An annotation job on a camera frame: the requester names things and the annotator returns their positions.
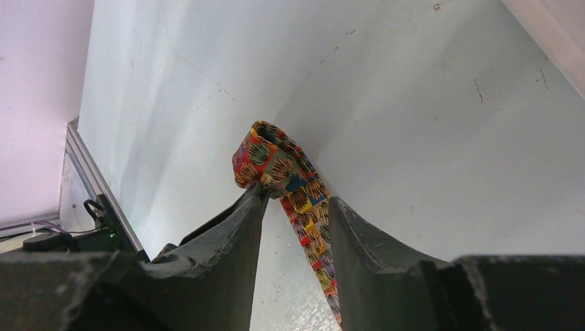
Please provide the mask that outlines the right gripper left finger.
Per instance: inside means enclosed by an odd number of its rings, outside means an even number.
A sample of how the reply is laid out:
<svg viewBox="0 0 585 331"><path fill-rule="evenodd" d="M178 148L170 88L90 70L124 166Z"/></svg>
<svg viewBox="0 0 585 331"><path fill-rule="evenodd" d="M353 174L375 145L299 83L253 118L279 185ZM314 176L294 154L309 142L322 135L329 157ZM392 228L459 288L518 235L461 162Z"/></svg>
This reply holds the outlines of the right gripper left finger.
<svg viewBox="0 0 585 331"><path fill-rule="evenodd" d="M2 330L248 330L268 193L230 207L150 262L42 234L1 255Z"/></svg>

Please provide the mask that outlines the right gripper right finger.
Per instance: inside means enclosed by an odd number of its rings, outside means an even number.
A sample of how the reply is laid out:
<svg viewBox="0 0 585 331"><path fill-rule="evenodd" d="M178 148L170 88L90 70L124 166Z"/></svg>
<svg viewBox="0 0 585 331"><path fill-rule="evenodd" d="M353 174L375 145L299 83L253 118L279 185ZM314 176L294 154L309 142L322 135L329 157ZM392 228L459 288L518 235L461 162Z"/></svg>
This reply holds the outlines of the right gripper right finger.
<svg viewBox="0 0 585 331"><path fill-rule="evenodd" d="M330 235L346 330L583 330L584 258L442 261L367 222L339 197Z"/></svg>

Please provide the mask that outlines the colourful patterned tie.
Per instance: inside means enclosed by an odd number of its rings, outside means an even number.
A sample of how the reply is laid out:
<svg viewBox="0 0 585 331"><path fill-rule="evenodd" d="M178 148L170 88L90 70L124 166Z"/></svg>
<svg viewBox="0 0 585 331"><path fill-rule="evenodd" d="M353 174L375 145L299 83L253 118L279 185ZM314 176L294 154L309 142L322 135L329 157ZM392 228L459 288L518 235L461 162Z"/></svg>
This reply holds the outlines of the colourful patterned tie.
<svg viewBox="0 0 585 331"><path fill-rule="evenodd" d="M232 156L240 188L260 184L282 205L338 325L341 307L331 249L331 195L304 151L280 128L256 121Z"/></svg>

